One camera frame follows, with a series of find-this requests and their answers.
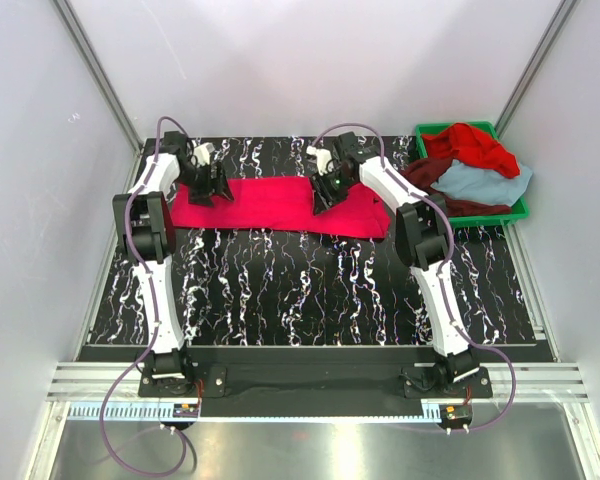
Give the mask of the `right aluminium corner post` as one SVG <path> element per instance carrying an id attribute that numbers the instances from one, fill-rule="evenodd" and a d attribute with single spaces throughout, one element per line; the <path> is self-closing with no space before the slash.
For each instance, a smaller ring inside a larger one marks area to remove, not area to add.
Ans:
<path id="1" fill-rule="evenodd" d="M 502 136 L 511 124 L 514 115 L 579 4 L 578 0 L 561 0 L 558 3 L 496 121 L 495 131 L 499 136 Z"/>

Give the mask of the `aluminium front frame rail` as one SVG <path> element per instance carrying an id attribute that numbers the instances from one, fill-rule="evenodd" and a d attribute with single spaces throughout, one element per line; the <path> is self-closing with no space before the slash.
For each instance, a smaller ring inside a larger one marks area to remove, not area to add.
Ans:
<path id="1" fill-rule="evenodd" d="M 415 364 L 264 364 L 233 363 L 194 366 L 194 379 L 202 382 L 203 396 L 223 398 L 243 392 L 373 392 L 405 395 L 416 399 L 463 399 L 468 388 L 470 398 L 504 402 L 512 392 L 510 369 L 502 363 L 483 364 L 479 373 L 460 383 L 441 386 L 433 376 L 433 366 Z M 56 367 L 48 400 L 85 400 L 104 397 L 114 380 L 123 373 L 120 363 L 61 363 Z M 586 388 L 578 367 L 568 363 L 518 363 L 515 365 L 518 402 L 554 401 L 584 403 Z M 166 387 L 166 393 L 149 393 L 164 388 L 167 380 L 153 380 L 136 367 L 114 390 L 113 398 L 192 395 L 195 387 Z"/>

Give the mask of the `right orange connector board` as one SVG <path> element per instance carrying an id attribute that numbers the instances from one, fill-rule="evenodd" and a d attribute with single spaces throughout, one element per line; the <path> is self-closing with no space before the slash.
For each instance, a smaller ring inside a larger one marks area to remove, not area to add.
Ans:
<path id="1" fill-rule="evenodd" d="M 445 422 L 470 424 L 473 418 L 473 409 L 470 404 L 448 405 L 441 410 L 441 419 Z"/>

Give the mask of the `left aluminium corner post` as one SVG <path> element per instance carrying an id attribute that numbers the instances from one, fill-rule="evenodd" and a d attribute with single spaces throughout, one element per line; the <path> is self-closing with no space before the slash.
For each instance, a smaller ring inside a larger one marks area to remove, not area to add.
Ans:
<path id="1" fill-rule="evenodd" d="M 97 52 L 83 26 L 72 2 L 68 0 L 51 0 L 52 7 L 74 44 L 80 58 L 93 79 L 101 97 L 113 115 L 127 143 L 134 152 L 139 152 L 143 145 L 142 139 L 134 127 L 130 116 L 115 91 L 115 88 L 105 72 Z"/>

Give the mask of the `pink t shirt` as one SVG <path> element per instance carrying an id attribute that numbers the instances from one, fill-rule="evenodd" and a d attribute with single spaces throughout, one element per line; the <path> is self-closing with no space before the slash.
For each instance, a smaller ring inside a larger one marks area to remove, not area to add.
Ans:
<path id="1" fill-rule="evenodd" d="M 215 198 L 208 207 L 191 204 L 188 188 L 181 186 L 171 207 L 174 226 L 383 239 L 391 223 L 379 197 L 360 184 L 349 190 L 344 202 L 318 215 L 313 213 L 313 192 L 307 177 L 231 179 L 229 187 L 232 201 Z"/>

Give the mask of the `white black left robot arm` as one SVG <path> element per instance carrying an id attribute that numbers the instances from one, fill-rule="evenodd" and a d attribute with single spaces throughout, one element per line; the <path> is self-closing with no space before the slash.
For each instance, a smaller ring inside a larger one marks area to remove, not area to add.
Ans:
<path id="1" fill-rule="evenodd" d="M 185 396 L 202 389 L 175 307 L 176 233 L 166 195 L 178 184 L 194 206 L 212 208 L 216 198 L 232 201 L 225 169 L 212 159 L 213 152 L 210 143 L 194 145 L 187 134 L 168 131 L 156 142 L 139 180 L 112 199 L 118 246 L 132 262 L 150 330 L 147 350 L 134 361 L 141 368 L 142 397 Z"/>

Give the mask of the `maroon t shirt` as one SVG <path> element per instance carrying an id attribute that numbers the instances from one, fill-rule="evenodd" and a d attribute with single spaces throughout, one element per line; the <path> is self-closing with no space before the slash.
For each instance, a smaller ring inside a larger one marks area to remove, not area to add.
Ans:
<path id="1" fill-rule="evenodd" d="M 422 158 L 412 162 L 401 174 L 415 187 L 428 194 L 441 194 L 447 207 L 447 215 L 451 217 L 469 215 L 508 214 L 511 207 L 507 205 L 486 205 L 470 200 L 452 199 L 445 193 L 436 190 L 433 184 L 452 166 L 452 159 Z"/>

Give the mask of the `red t shirt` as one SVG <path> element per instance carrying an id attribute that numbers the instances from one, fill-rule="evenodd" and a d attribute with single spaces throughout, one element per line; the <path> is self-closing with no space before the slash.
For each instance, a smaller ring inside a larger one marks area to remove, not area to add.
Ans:
<path id="1" fill-rule="evenodd" d="M 429 157 L 455 159 L 474 168 L 493 170 L 507 179 L 520 175 L 516 157 L 489 133 L 454 123 L 437 134 L 422 134 Z"/>

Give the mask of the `green plastic bin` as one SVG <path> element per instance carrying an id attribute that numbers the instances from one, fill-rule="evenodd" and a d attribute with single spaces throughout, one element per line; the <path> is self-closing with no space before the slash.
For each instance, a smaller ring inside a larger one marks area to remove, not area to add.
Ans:
<path id="1" fill-rule="evenodd" d="M 423 137 L 426 135 L 436 136 L 452 125 L 452 122 L 443 123 L 421 123 L 414 128 L 415 144 L 418 154 L 421 158 L 428 155 L 428 150 Z M 488 121 L 469 121 L 468 125 L 483 131 L 496 141 L 500 141 L 495 127 Z M 519 220 L 528 218 L 530 209 L 523 196 L 521 196 L 511 207 L 508 214 L 493 215 L 469 215 L 451 217 L 450 223 L 454 228 L 480 227 L 480 226 L 506 226 L 516 223 Z"/>

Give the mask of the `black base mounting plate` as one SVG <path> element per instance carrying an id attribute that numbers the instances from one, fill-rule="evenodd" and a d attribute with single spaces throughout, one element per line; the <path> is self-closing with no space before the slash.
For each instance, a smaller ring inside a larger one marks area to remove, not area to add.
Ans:
<path id="1" fill-rule="evenodd" d="M 434 365 L 431 347 L 186 347 L 196 377 L 212 396 L 242 393 L 370 391 L 415 398 L 488 399 L 489 373 L 476 374 L 444 391 L 419 393 L 402 375 L 418 378 Z"/>

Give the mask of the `light blue t shirt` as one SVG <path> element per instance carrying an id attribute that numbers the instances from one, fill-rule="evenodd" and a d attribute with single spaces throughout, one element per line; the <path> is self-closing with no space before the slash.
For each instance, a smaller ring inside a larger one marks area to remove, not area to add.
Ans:
<path id="1" fill-rule="evenodd" d="M 520 166 L 519 175 L 507 178 L 494 170 L 471 167 L 453 160 L 432 188 L 453 200 L 512 207 L 524 195 L 532 175 L 532 170 L 525 165 Z"/>

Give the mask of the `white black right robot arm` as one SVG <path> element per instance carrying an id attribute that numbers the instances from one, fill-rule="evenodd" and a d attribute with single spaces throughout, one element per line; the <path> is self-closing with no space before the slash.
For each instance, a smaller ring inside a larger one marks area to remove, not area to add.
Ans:
<path id="1" fill-rule="evenodd" d="M 315 215 L 343 203 L 358 184 L 395 214 L 395 250 L 419 286 L 436 354 L 434 365 L 418 378 L 402 375 L 406 385 L 425 394 L 444 391 L 476 374 L 479 363 L 453 291 L 453 229 L 445 201 L 409 183 L 390 164 L 382 146 L 363 147 L 352 132 L 337 136 L 331 149 L 320 148 L 314 140 L 306 155 L 317 166 L 310 177 Z"/>

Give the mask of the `left orange connector board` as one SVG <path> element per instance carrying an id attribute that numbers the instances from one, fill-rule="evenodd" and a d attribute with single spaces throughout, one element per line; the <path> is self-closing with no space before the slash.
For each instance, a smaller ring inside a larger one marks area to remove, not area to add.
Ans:
<path id="1" fill-rule="evenodd" d="M 199 403 L 175 403 L 173 407 L 174 418 L 198 418 L 200 415 Z"/>

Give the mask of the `orange connector board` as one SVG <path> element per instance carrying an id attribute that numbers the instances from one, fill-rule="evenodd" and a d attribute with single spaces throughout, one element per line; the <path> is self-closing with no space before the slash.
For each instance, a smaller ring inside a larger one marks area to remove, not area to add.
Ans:
<path id="1" fill-rule="evenodd" d="M 200 415 L 199 403 L 175 403 L 173 407 L 174 418 L 198 418 Z"/>
<path id="2" fill-rule="evenodd" d="M 470 404 L 448 405 L 441 410 L 441 419 L 445 422 L 470 424 L 473 418 L 473 409 Z"/>

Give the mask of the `aluminium corner post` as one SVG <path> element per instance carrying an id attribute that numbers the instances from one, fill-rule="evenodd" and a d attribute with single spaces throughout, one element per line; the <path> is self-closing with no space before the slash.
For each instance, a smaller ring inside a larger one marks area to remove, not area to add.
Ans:
<path id="1" fill-rule="evenodd" d="M 514 115 L 579 4 L 578 0 L 561 0 L 558 3 L 496 121 L 495 131 L 499 136 L 502 136 L 511 124 Z"/>
<path id="2" fill-rule="evenodd" d="M 134 152 L 139 152 L 143 145 L 142 139 L 134 127 L 130 116 L 115 91 L 115 88 L 105 72 L 97 52 L 83 26 L 72 2 L 68 0 L 51 0 L 52 7 L 74 44 L 80 58 L 93 79 L 101 97 L 113 115 L 127 143 Z"/>

